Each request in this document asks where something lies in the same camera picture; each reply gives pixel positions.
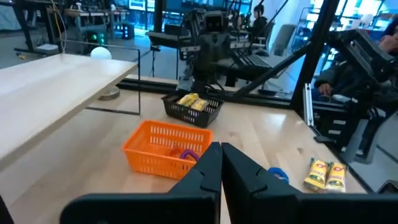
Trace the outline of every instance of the white ball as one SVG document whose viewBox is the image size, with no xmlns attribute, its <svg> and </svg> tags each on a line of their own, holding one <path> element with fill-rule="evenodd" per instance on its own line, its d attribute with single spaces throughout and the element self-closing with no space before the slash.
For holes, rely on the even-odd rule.
<svg viewBox="0 0 398 224">
<path fill-rule="evenodd" d="M 94 48 L 90 53 L 90 57 L 93 59 L 112 59 L 111 52 L 104 47 Z"/>
</svg>

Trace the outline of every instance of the keyboard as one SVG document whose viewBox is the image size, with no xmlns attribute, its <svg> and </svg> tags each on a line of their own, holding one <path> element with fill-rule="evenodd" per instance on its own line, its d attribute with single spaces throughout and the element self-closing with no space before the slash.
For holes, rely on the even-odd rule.
<svg viewBox="0 0 398 224">
<path fill-rule="evenodd" d="M 258 76 L 272 69 L 260 56 L 248 55 L 246 52 L 246 49 L 237 49 L 232 53 L 232 58 L 238 65 L 239 72 L 244 74 L 245 80 L 255 80 Z"/>
</svg>

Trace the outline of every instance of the purple object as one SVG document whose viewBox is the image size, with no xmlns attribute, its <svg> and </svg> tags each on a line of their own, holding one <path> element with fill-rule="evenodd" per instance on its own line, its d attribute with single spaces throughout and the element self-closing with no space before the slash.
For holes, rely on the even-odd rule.
<svg viewBox="0 0 398 224">
<path fill-rule="evenodd" d="M 191 155 L 198 162 L 199 156 L 191 149 L 184 150 L 180 155 L 180 159 L 186 159 L 188 155 Z"/>
</svg>

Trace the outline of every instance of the snack package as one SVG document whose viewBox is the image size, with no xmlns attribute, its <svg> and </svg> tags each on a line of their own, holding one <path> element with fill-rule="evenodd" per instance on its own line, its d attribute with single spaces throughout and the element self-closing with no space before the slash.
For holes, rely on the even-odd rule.
<svg viewBox="0 0 398 224">
<path fill-rule="evenodd" d="M 327 172 L 328 164 L 326 162 L 311 158 L 310 173 L 304 179 L 304 186 L 317 192 L 324 191 Z"/>
<path fill-rule="evenodd" d="M 201 98 L 197 99 L 191 106 L 192 109 L 203 111 L 209 103 Z"/>
<path fill-rule="evenodd" d="M 191 106 L 198 98 L 199 95 L 197 93 L 190 93 L 181 98 L 177 104 Z"/>
<path fill-rule="evenodd" d="M 330 171 L 326 182 L 326 190 L 334 193 L 346 192 L 346 170 L 347 166 L 337 162 L 330 163 Z"/>
</svg>

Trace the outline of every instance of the floor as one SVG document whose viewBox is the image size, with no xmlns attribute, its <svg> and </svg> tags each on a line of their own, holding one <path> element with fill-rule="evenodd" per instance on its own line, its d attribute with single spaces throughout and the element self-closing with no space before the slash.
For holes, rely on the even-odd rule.
<svg viewBox="0 0 398 224">
<path fill-rule="evenodd" d="M 36 42 L 42 35 L 39 30 L 32 33 L 32 40 Z M 25 38 L 21 32 L 11 34 L 0 34 L 0 68 L 6 68 L 20 63 L 25 63 L 31 60 L 40 58 L 38 55 L 25 54 L 26 59 L 21 60 L 14 51 L 14 47 L 26 48 Z M 160 52 L 155 53 L 154 71 L 152 70 L 153 54 L 150 51 L 150 41 L 141 30 L 136 30 L 134 40 L 109 40 L 109 45 L 117 45 L 121 47 L 134 47 L 141 51 L 141 75 L 176 79 L 183 75 L 185 70 L 185 62 L 178 61 L 177 68 L 177 54 L 175 49 L 162 47 Z M 75 44 L 67 44 L 67 52 L 73 51 Z M 127 49 L 109 49 L 112 53 L 113 59 L 133 61 L 138 59 L 137 52 Z M 295 64 L 290 66 L 278 79 L 271 79 L 267 82 L 266 88 L 273 91 L 281 91 L 284 93 L 291 93 L 294 91 L 297 78 L 300 73 L 303 59 L 301 58 Z M 226 77 L 221 77 L 218 80 L 222 85 L 225 83 Z M 236 86 L 242 87 L 246 85 L 245 80 L 238 80 Z"/>
</svg>

